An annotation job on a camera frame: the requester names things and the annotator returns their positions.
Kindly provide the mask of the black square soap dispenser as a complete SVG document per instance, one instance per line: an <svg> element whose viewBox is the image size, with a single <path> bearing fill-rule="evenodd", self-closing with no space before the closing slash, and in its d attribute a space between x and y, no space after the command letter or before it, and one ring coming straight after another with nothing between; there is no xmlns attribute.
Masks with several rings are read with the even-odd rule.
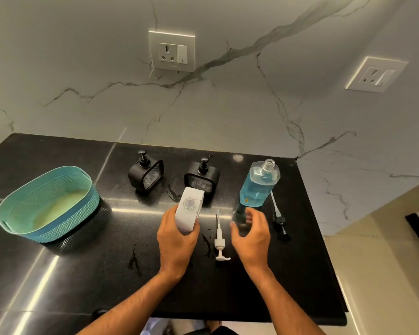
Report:
<svg viewBox="0 0 419 335"><path fill-rule="evenodd" d="M151 158L146 150L139 150L138 161L130 168L128 178L131 186L140 193L149 193L164 175L161 159Z"/></svg>
<svg viewBox="0 0 419 335"><path fill-rule="evenodd" d="M202 190L206 197L214 196L221 175L218 168L208 165L211 157L202 157L200 162L192 162L184 175L184 185Z"/></svg>

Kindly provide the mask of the white square soap dispenser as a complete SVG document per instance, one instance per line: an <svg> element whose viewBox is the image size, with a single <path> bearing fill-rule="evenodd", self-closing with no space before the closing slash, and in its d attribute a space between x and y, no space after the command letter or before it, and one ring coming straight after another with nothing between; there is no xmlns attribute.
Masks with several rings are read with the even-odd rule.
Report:
<svg viewBox="0 0 419 335"><path fill-rule="evenodd" d="M175 222L183 235L188 235L194 229L195 221L199 217L205 192L200 189L186 187L175 213Z"/></svg>

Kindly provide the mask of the person's right forearm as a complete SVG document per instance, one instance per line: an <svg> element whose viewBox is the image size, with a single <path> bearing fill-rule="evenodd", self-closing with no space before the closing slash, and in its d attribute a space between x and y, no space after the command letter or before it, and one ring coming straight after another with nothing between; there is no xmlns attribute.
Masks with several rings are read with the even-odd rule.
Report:
<svg viewBox="0 0 419 335"><path fill-rule="evenodd" d="M276 280L268 266L246 265L245 270L267 306L277 335L326 335Z"/></svg>

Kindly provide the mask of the person's left forearm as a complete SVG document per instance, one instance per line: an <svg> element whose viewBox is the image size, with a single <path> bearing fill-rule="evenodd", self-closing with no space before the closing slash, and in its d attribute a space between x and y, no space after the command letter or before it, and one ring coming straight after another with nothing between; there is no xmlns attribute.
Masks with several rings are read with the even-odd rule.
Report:
<svg viewBox="0 0 419 335"><path fill-rule="evenodd" d="M76 335L140 335L153 311L185 271L186 267L161 268L143 287Z"/></svg>

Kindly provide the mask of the person's right hand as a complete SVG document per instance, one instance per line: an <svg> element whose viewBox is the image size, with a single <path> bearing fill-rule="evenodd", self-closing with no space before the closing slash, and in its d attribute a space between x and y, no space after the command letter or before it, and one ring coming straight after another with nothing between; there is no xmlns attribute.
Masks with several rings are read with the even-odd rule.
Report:
<svg viewBox="0 0 419 335"><path fill-rule="evenodd" d="M258 272L268 269L268 247L270 243L270 231L265 215L247 207L246 221L251 224L249 233L244 236L244 245L233 245L246 272L253 276Z"/></svg>

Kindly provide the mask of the black pump with white tube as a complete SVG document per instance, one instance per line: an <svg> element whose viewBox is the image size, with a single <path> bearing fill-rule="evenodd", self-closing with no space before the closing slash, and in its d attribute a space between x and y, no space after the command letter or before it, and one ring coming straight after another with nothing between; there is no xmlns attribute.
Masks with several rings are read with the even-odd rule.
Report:
<svg viewBox="0 0 419 335"><path fill-rule="evenodd" d="M270 196L274 206L274 226L278 234L278 238L281 241L288 242L291 240L291 237L285 230L286 221L284 216L280 213L280 210L276 204L273 191L270 191Z"/></svg>

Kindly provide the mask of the white wall socket plate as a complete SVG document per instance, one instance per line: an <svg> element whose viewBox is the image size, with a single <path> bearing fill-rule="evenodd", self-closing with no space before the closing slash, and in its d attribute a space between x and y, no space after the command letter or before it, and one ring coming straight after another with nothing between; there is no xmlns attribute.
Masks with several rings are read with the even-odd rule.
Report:
<svg viewBox="0 0 419 335"><path fill-rule="evenodd" d="M383 93L404 71L408 61L366 56L347 82L346 90Z"/></svg>

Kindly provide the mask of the white wall socket with switch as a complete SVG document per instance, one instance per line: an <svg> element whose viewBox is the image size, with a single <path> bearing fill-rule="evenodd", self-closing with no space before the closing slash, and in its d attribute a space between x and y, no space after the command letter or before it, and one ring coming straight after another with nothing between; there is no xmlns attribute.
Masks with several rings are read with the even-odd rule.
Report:
<svg viewBox="0 0 419 335"><path fill-rule="evenodd" d="M154 69L194 72L194 35L149 31L149 43Z"/></svg>

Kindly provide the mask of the clear bottle of blue liquid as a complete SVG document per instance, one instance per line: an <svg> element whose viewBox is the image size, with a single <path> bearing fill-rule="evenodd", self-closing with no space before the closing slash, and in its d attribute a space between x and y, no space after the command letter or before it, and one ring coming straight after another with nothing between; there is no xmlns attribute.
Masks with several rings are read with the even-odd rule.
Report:
<svg viewBox="0 0 419 335"><path fill-rule="evenodd" d="M239 205L233 214L240 236L246 236L251 229L251 224L246 222L245 209L250 207L263 212L263 205L279 179L280 170L274 160L252 163L240 190Z"/></svg>

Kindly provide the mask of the person's left hand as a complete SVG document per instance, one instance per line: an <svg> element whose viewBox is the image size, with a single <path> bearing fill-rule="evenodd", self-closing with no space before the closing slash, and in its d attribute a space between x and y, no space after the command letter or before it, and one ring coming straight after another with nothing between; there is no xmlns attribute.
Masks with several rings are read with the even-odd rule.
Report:
<svg viewBox="0 0 419 335"><path fill-rule="evenodd" d="M177 228L175 213L178 205L167 210L157 232L160 250L160 272L174 281L179 281L186 272L196 245L189 245L189 235L183 235Z"/></svg>

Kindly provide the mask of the teal woven plastic basket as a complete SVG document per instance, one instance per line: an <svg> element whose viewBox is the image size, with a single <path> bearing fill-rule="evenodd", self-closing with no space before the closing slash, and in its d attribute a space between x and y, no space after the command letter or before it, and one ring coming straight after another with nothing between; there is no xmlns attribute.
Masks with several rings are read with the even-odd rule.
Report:
<svg viewBox="0 0 419 335"><path fill-rule="evenodd" d="M56 241L95 212L100 196L81 168L63 166L33 179L0 203L0 226L38 243Z"/></svg>

